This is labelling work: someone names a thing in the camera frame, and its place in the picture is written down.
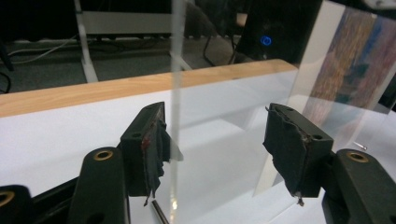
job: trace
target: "transparent acrylic sheet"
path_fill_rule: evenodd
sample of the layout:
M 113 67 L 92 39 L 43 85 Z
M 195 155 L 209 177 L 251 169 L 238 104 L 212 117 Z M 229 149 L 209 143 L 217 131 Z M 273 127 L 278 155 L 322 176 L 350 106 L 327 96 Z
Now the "transparent acrylic sheet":
M 316 211 L 310 216 L 315 223 L 325 223 L 322 194 L 318 199 L 305 199 L 305 207 L 299 209 L 283 183 L 276 184 L 281 177 L 276 176 L 262 145 L 265 107 L 279 103 L 297 109 L 334 138 L 334 151 L 345 147 L 368 147 L 369 153 L 375 150 L 371 148 L 373 138 L 389 112 L 387 108 L 378 112 L 378 94 L 396 68 L 394 51 L 384 50 L 396 48 L 394 35 L 387 32 L 395 30 L 395 22 L 325 1 L 296 67 L 280 60 L 227 65 L 233 55 L 232 41 L 217 36 L 210 43 L 225 48 L 214 47 L 206 56 L 219 67 L 192 76 L 181 70 L 202 67 L 202 63 L 210 67 L 210 62 L 203 55 L 191 54 L 191 41 L 204 50 L 211 29 L 216 28 L 214 22 L 209 24 L 212 20 L 206 11 L 206 18 L 201 15 L 193 24 L 201 29 L 201 39 L 191 39 L 188 13 L 204 11 L 201 6 L 187 3 L 187 10 L 178 15 L 184 20 L 182 15 L 187 13 L 187 21 L 179 21 L 185 30 L 176 29 L 179 33 L 174 34 L 184 35 L 173 46 L 178 50 L 173 52 L 178 66 L 173 68 L 172 98 L 173 115 L 177 116 L 172 119 L 173 135 L 184 161 L 171 164 L 171 221 L 303 223 L 302 215 L 296 213 L 305 209 Z M 357 30 L 348 33 L 352 27 Z

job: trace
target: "desk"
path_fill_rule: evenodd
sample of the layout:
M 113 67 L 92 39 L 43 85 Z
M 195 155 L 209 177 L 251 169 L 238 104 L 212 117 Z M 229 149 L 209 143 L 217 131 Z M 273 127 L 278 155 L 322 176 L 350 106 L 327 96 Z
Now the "desk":
M 267 157 L 264 106 L 285 104 L 296 74 L 281 61 L 183 74 L 188 88 L 181 90 L 178 144 L 185 160 L 177 172 L 178 223 L 323 223 L 320 199 L 301 208 L 283 183 L 255 192 Z M 141 107 L 165 101 L 171 111 L 169 90 L 171 74 L 160 74 L 2 96 L 0 185 L 23 184 L 37 195 L 75 177 L 89 151 L 119 142 Z M 395 170 L 396 156 L 382 148 L 396 148 L 389 141 L 394 120 L 387 117 L 368 145 L 378 149 L 373 152 L 388 171 Z M 164 170 L 170 174 L 168 165 Z M 169 175 L 161 181 L 157 201 L 168 214 Z M 130 200 L 133 223 L 155 223 L 144 201 Z

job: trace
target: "clear plastic panel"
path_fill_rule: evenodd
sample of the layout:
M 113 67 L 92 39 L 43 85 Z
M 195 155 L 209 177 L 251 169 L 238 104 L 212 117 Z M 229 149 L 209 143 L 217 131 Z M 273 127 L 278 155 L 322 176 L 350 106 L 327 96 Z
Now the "clear plastic panel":
M 396 70 L 396 22 L 302 2 L 174 2 L 174 25 L 184 29 L 173 33 L 172 135 L 184 160 L 171 164 L 172 223 L 301 218 L 262 145 L 271 103 L 300 111 L 334 139 L 333 150 L 375 150 L 389 112 L 378 101 Z M 321 199 L 307 201 L 324 223 Z

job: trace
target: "wooden surface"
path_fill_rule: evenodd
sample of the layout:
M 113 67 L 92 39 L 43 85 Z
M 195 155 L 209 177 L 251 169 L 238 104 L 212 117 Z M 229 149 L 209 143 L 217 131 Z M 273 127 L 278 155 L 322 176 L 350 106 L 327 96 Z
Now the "wooden surface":
M 197 69 L 183 72 L 182 87 L 268 75 L 295 69 L 296 67 L 293 65 L 280 60 Z M 169 90 L 172 90 L 171 73 L 10 93 L 0 96 L 0 118 Z

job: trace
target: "blue power light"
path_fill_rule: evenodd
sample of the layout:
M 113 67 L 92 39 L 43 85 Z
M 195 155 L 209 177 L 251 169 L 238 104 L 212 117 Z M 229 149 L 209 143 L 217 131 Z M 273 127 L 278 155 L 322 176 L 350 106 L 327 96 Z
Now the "blue power light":
M 272 39 L 268 35 L 263 35 L 260 42 L 265 46 L 270 46 L 272 44 Z

